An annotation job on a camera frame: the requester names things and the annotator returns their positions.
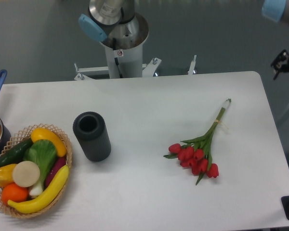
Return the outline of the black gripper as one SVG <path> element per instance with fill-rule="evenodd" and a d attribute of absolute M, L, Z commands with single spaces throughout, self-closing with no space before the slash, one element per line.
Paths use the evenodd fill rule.
<path fill-rule="evenodd" d="M 273 80 L 276 80 L 280 73 L 289 73 L 289 53 L 287 50 L 282 50 L 271 62 L 270 66 L 275 73 Z"/>

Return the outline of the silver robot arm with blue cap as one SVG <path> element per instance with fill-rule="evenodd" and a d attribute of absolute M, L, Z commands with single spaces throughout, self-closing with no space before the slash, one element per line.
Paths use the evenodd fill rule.
<path fill-rule="evenodd" d="M 133 0 L 91 0 L 78 23 L 89 38 L 113 50 L 135 48 L 149 35 L 148 23 L 135 12 Z"/>

